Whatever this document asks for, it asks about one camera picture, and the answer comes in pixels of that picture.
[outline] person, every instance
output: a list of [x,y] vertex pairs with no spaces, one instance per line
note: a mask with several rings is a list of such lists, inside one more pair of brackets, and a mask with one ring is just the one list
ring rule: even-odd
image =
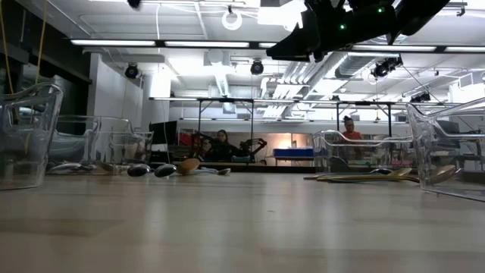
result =
[[[354,120],[345,116],[343,119],[343,123],[346,126],[346,131],[343,133],[343,136],[348,140],[361,140],[362,136],[359,132],[354,130]],[[350,159],[356,160],[362,157],[362,148],[359,147],[341,147],[340,157],[344,160],[348,161]]]
[[230,162],[233,155],[238,155],[238,149],[230,145],[227,132],[219,130],[215,141],[211,142],[211,148],[205,156],[216,162]]
[[225,130],[219,130],[217,132],[217,139],[220,140],[224,144],[229,144],[227,132]]
[[343,133],[343,136],[350,139],[350,140],[361,140],[362,136],[359,132],[354,131],[354,120],[345,116],[343,118],[343,123],[346,126],[346,131]]

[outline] fluorescent light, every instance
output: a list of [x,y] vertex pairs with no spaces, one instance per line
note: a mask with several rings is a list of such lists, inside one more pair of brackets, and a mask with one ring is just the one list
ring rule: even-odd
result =
[[[180,118],[181,121],[198,121],[198,118]],[[201,121],[212,121],[212,118],[201,118]]]
[[274,102],[274,103],[295,103],[298,99],[255,99],[255,102]]
[[194,48],[248,48],[249,42],[200,42],[200,41],[167,41],[167,47],[194,47]]
[[275,42],[260,42],[259,43],[259,47],[262,48],[262,49],[269,49],[270,47],[273,47],[274,45],[276,45]]
[[336,104],[335,101],[300,101],[301,103]]
[[276,122],[278,120],[275,120],[275,119],[255,119],[254,121],[270,121],[270,122]]
[[153,100],[164,100],[164,101],[171,101],[171,102],[174,102],[174,101],[196,101],[197,99],[196,98],[153,98],[151,97],[151,99]]
[[216,121],[250,121],[244,118],[215,118]]
[[308,120],[280,120],[281,122],[310,122]]
[[485,46],[449,46],[445,52],[485,52]]
[[155,46],[155,41],[72,39],[76,46]]
[[436,46],[422,45],[354,45],[352,50],[376,51],[376,52],[433,52]]
[[399,53],[382,53],[382,52],[349,52],[349,56],[355,57],[385,57],[385,58],[398,58]]

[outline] pipe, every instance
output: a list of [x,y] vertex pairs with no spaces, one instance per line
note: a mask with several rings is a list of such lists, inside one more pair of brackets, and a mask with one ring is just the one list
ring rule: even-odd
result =
[[47,0],[47,2],[53,8],[55,8],[57,11],[59,11],[62,15],[64,15],[72,24],[74,24],[76,27],[78,27],[80,30],[82,30],[87,36],[91,37],[91,33],[89,33],[87,30],[83,29],[82,26],[80,26],[78,23],[76,23],[76,21],[73,20],[71,17],[69,17],[69,15],[65,14],[58,6],[52,4],[52,2],[50,2],[49,0]]
[[196,8],[197,18],[199,19],[200,28],[202,29],[204,38],[209,39],[209,36],[207,35],[207,30],[205,29],[204,21],[202,20],[202,14],[200,13],[200,5],[198,2],[194,2],[194,8]]

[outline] shirt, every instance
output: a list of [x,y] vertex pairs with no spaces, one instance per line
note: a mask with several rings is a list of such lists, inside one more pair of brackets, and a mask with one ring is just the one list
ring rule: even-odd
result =
[[343,136],[350,139],[350,140],[361,140],[361,134],[359,132],[353,132],[353,133],[343,133]]

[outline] ductwork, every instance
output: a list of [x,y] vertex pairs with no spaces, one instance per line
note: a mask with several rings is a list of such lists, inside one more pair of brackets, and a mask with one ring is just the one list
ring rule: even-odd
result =
[[375,57],[349,56],[335,70],[335,77],[339,79],[350,79],[354,77],[363,67],[369,65]]

